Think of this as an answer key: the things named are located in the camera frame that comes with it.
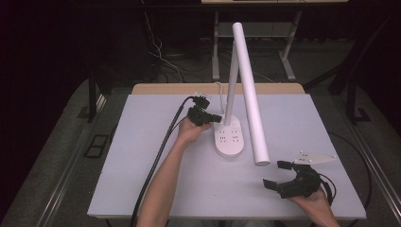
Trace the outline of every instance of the white cable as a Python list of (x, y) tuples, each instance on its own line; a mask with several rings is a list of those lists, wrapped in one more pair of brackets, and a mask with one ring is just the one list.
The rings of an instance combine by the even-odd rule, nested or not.
[(159, 40), (160, 46), (157, 45), (157, 44), (154, 42), (154, 35), (153, 35), (153, 31), (151, 30), (151, 27), (150, 27), (150, 22), (149, 22), (148, 15), (147, 15), (146, 12), (144, 12), (144, 14), (145, 14), (145, 18), (147, 19), (147, 25), (148, 25), (148, 29), (149, 29), (150, 36), (151, 36), (151, 42), (152, 42), (153, 45), (156, 47), (157, 52), (159, 53), (159, 55), (156, 56), (156, 55), (154, 55), (154, 54), (152, 54), (152, 53), (150, 53), (150, 52), (149, 52), (149, 53), (150, 53), (151, 55), (155, 56), (155, 57), (158, 57), (161, 61), (164, 61), (164, 62), (168, 63), (169, 65), (171, 65), (172, 67), (174, 67), (174, 68), (176, 69), (178, 75), (180, 76), (180, 83), (182, 83), (182, 82), (183, 82), (183, 75), (181, 75), (180, 70), (178, 69), (178, 67), (177, 67), (175, 64), (171, 63), (170, 61), (167, 61), (167, 60), (165, 60), (165, 59), (162, 58), (162, 50), (161, 50), (161, 48), (162, 48), (162, 41), (161, 41), (159, 38), (156, 38), (156, 39)]
[(259, 76), (259, 77), (262, 77), (262, 78), (264, 78), (264, 79), (268, 79), (269, 81), (275, 83), (274, 80), (272, 80), (272, 79), (270, 79), (270, 78), (268, 78), (268, 77), (266, 77), (266, 76), (263, 76), (263, 75), (261, 75), (261, 74), (255, 73), (254, 71), (252, 71), (252, 72), (253, 72), (255, 75)]
[(226, 107), (227, 104), (224, 103), (224, 99), (223, 99), (223, 85), (220, 82), (215, 82), (215, 83), (220, 86), (221, 109), (223, 110), (223, 114), (225, 115), (225, 107)]

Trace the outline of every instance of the lamp arm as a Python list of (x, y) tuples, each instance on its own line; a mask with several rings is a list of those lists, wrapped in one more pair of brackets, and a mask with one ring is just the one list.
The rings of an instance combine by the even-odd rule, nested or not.
[[(247, 45), (245, 43), (245, 36), (242, 24), (235, 23), (233, 25), (233, 32), (235, 40), (235, 47), (233, 47), (233, 54), (234, 52), (236, 52), (237, 62), (239, 65), (239, 72), (241, 76), (242, 89), (244, 91), (245, 106), (248, 116), (248, 125), (250, 128), (251, 142), (253, 147), (253, 161), (254, 164), (257, 166), (266, 166), (270, 163), (270, 158), (266, 144), (266, 137), (263, 129), (262, 118), (260, 116), (259, 104), (256, 97), (256, 91), (254, 88), (253, 73), (251, 69), (251, 63), (248, 55)], [(230, 86), (232, 86), (232, 83), (234, 82), (231, 81), (231, 75), (230, 75)]]

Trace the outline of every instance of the white device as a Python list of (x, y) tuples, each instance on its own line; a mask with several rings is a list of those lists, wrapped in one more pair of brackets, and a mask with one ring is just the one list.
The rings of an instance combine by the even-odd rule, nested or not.
[(244, 148), (244, 139), (240, 121), (232, 113), (235, 85), (239, 69), (248, 125), (251, 134), (253, 161), (256, 166), (266, 166), (270, 163), (270, 158), (260, 116), (259, 104), (254, 88), (253, 73), (242, 24), (233, 24), (233, 33), (234, 44), (231, 58), (226, 112), (221, 121), (222, 123), (214, 124), (216, 147), (218, 148), (218, 154), (226, 158), (234, 158), (238, 156)]

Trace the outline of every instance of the hand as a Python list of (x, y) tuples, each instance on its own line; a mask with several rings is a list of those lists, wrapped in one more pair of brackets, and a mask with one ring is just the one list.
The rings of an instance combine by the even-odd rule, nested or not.
[(204, 124), (196, 126), (188, 117), (184, 118), (180, 123), (177, 141), (182, 141), (186, 144), (195, 142), (203, 131), (212, 128), (212, 124)]
[(334, 218), (333, 212), (331, 211), (330, 205), (328, 204), (327, 198), (322, 188), (310, 197), (293, 197), (288, 198), (299, 205), (307, 216), (318, 226), (322, 227), (338, 227), (339, 223)]

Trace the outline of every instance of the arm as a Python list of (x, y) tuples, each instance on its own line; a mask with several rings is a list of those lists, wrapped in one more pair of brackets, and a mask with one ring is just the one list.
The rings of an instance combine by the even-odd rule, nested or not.
[(339, 223), (334, 218), (324, 191), (321, 188), (308, 198), (293, 197), (288, 200), (299, 205), (307, 216), (318, 226), (340, 227)]
[(211, 124), (197, 127), (187, 117), (183, 120), (174, 145), (150, 182), (136, 226), (166, 226), (183, 153), (190, 143), (211, 127)]

